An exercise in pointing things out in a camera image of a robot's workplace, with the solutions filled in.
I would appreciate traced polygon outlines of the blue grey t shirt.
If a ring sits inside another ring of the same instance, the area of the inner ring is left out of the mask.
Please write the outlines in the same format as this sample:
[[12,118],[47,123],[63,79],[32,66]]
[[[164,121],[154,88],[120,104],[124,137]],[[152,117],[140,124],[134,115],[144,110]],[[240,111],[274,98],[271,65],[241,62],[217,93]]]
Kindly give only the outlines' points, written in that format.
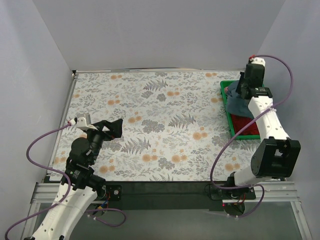
[[236,80],[227,86],[228,92],[225,93],[227,99],[225,109],[231,115],[253,119],[254,117],[248,108],[248,103],[236,92],[238,83],[239,81]]

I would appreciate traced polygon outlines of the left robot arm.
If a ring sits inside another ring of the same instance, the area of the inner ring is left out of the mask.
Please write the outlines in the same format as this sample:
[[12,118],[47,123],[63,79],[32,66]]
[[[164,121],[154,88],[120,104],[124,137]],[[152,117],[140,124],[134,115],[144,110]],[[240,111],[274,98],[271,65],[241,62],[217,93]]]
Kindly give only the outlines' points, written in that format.
[[92,166],[104,142],[122,137],[122,125],[121,118],[91,123],[87,113],[68,121],[66,127],[80,129],[86,137],[72,142],[56,197],[30,240],[68,240],[88,206],[106,194],[106,180]]

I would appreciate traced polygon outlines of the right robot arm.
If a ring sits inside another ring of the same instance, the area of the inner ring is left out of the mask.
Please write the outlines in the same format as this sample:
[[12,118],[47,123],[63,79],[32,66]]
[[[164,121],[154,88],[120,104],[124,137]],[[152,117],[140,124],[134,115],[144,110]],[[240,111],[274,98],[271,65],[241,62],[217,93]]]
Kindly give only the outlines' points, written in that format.
[[262,181],[290,177],[301,151],[300,142],[291,139],[280,123],[271,90],[263,85],[265,65],[263,58],[251,58],[236,88],[257,119],[260,145],[251,158],[250,166],[228,177],[224,186],[232,190],[248,189]]

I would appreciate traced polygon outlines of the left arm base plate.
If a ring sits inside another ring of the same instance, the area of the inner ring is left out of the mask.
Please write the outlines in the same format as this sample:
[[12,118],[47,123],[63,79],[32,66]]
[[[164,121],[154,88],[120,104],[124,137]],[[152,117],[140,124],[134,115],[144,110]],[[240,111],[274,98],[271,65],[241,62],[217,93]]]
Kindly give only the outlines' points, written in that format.
[[97,190],[96,201],[120,201],[122,197],[122,186],[121,185],[103,185]]

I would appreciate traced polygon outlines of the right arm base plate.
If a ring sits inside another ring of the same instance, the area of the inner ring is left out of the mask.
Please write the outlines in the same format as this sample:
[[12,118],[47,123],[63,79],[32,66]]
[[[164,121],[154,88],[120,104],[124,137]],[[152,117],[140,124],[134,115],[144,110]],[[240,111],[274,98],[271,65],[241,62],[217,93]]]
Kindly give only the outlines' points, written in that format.
[[204,187],[204,192],[211,200],[255,200],[253,188],[220,189],[212,184]]

